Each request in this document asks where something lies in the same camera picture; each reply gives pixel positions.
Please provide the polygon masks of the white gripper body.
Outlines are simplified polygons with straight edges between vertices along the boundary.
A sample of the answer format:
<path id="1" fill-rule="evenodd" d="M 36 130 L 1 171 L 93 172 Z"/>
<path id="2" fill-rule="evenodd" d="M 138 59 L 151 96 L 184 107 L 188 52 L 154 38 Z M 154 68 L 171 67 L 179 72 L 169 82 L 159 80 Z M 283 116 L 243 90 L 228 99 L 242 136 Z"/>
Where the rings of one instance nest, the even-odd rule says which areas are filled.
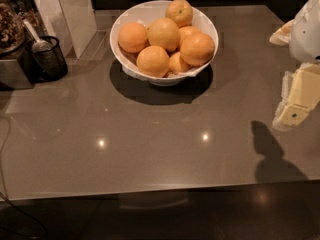
<path id="1" fill-rule="evenodd" d="M 300 62 L 320 63 L 320 0 L 308 0 L 296 14 L 289 50 Z"/>

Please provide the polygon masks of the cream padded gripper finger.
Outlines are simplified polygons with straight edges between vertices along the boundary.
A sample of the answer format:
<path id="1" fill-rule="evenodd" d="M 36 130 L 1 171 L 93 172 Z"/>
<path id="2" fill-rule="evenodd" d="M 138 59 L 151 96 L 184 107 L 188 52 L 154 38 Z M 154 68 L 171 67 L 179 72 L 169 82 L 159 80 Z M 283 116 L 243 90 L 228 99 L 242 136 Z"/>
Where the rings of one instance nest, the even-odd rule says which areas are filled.
<path id="1" fill-rule="evenodd" d="M 298 127 L 320 102 L 320 66 L 303 63 L 294 73 L 286 71 L 281 98 L 272 127 L 288 131 Z"/>
<path id="2" fill-rule="evenodd" d="M 269 38 L 269 42 L 280 46 L 287 45 L 290 40 L 292 25 L 292 20 L 282 25 L 271 35 L 271 37 Z"/>

